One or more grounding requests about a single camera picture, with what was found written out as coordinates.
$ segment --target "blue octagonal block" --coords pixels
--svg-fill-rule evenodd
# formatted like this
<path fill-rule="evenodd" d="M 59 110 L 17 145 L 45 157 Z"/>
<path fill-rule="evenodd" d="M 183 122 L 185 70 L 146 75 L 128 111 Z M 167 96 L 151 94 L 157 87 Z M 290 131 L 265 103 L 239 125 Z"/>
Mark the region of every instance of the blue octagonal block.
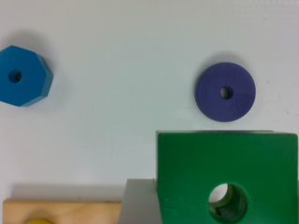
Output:
<path fill-rule="evenodd" d="M 48 95 L 52 80 L 42 56 L 15 46 L 0 51 L 0 101 L 31 105 Z"/>

